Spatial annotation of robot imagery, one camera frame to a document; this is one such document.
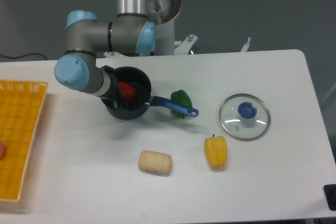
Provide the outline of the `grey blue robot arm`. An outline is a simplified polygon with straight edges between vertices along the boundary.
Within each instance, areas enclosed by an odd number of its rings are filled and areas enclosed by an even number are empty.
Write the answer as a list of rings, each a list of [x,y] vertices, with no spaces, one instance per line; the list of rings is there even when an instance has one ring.
[[[88,93],[112,106],[128,107],[110,67],[98,68],[98,52],[150,53],[155,49],[155,24],[148,18],[148,0],[117,0],[117,20],[102,23],[96,14],[75,10],[68,14],[65,55],[54,75],[63,86]]]

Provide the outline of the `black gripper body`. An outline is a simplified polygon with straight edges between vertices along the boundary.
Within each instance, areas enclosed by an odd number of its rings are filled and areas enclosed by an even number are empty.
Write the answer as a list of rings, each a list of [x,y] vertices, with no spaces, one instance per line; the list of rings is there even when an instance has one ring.
[[[102,100],[116,100],[117,102],[125,102],[121,92],[119,91],[119,80],[115,69],[110,66],[100,68],[103,73]]]

